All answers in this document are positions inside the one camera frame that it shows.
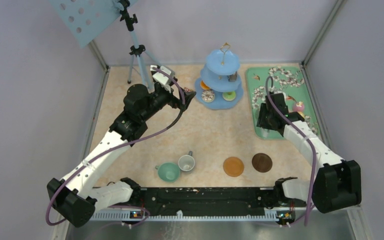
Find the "orange glazed donut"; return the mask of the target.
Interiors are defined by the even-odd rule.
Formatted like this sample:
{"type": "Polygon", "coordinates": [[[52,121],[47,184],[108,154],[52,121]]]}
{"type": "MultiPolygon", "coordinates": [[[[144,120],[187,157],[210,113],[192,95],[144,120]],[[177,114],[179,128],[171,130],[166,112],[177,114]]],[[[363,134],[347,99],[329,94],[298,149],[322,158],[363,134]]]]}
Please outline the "orange glazed donut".
{"type": "Polygon", "coordinates": [[[202,80],[200,81],[200,87],[206,91],[206,90],[210,90],[211,88],[209,86],[207,86],[202,80]]]}

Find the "white chocolate drizzle donut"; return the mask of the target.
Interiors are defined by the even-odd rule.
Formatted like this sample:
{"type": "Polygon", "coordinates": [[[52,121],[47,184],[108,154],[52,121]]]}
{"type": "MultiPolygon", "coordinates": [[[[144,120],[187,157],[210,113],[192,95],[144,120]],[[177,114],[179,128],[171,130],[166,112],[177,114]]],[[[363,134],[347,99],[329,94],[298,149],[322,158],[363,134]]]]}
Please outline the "white chocolate drizzle donut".
{"type": "Polygon", "coordinates": [[[207,90],[204,90],[201,94],[201,99],[205,102],[205,103],[211,103],[215,100],[215,92],[212,90],[212,89],[207,89],[207,90]]]}

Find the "blue three-tier cake stand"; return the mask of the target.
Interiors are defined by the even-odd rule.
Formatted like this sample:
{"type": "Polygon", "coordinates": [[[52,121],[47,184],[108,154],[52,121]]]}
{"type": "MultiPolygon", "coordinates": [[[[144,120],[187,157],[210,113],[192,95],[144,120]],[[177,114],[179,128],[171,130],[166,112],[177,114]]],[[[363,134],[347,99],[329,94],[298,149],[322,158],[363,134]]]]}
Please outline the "blue three-tier cake stand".
{"type": "Polygon", "coordinates": [[[206,56],[204,67],[200,70],[199,78],[194,83],[197,101],[210,110],[227,110],[237,105],[244,95],[242,78],[238,73],[240,66],[239,57],[231,51],[229,43],[226,42],[220,48],[213,50],[206,56]],[[238,73],[237,81],[229,82],[228,76],[235,72],[238,73]],[[214,91],[213,102],[206,103],[202,100],[201,94],[204,90],[200,87],[201,81],[214,91]],[[236,92],[235,100],[224,100],[222,93],[231,91],[236,92]]]}

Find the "green glazed donut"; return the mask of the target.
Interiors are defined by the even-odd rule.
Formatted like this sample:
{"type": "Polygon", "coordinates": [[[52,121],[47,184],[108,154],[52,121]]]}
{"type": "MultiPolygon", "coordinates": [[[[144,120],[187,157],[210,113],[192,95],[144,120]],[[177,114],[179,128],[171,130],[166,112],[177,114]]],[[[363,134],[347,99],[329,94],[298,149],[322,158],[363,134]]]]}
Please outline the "green glazed donut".
{"type": "Polygon", "coordinates": [[[235,91],[223,92],[222,98],[225,101],[231,102],[236,99],[236,92],[235,91]]]}

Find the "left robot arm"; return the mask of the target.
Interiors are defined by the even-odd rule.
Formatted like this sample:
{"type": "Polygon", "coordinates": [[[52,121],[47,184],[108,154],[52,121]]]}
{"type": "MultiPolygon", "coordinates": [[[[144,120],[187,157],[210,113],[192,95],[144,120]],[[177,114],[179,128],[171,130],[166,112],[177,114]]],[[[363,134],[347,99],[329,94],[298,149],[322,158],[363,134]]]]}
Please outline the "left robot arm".
{"type": "Polygon", "coordinates": [[[70,173],[61,179],[53,178],[48,182],[46,188],[49,204],[45,221],[49,226],[55,226],[55,223],[50,221],[51,209],[79,228],[97,211],[119,203],[134,207],[140,202],[139,185],[128,177],[109,186],[96,188],[95,184],[113,162],[134,144],[173,127],[197,94],[181,87],[178,88],[179,97],[173,92],[171,87],[165,88],[159,83],[155,83],[154,92],[149,92],[142,84],[134,84],[128,88],[123,99],[123,111],[110,125],[100,143],[70,173]],[[160,131],[143,136],[148,129],[147,120],[166,105],[179,110],[175,120],[160,131]]]}

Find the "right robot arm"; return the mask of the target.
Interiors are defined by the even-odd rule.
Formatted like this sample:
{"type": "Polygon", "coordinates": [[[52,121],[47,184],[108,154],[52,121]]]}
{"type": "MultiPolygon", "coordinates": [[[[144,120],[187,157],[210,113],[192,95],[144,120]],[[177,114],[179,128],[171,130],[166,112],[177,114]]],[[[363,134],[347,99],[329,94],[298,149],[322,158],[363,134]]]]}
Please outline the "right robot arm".
{"type": "Polygon", "coordinates": [[[277,205],[287,206],[296,199],[313,204],[325,214],[361,203],[360,165],[333,152],[313,133],[301,114],[289,112],[283,93],[269,92],[266,95],[256,125],[278,132],[311,165],[309,181],[296,177],[276,181],[273,200],[277,205]]]}

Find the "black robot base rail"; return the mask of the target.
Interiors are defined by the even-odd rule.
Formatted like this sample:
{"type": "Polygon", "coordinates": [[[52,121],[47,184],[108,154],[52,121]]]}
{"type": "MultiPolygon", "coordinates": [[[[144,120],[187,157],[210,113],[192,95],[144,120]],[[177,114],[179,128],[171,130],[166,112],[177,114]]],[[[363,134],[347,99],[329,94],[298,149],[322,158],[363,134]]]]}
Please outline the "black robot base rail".
{"type": "Polygon", "coordinates": [[[143,187],[126,205],[148,210],[153,221],[277,221],[306,207],[271,187],[143,187]]]}

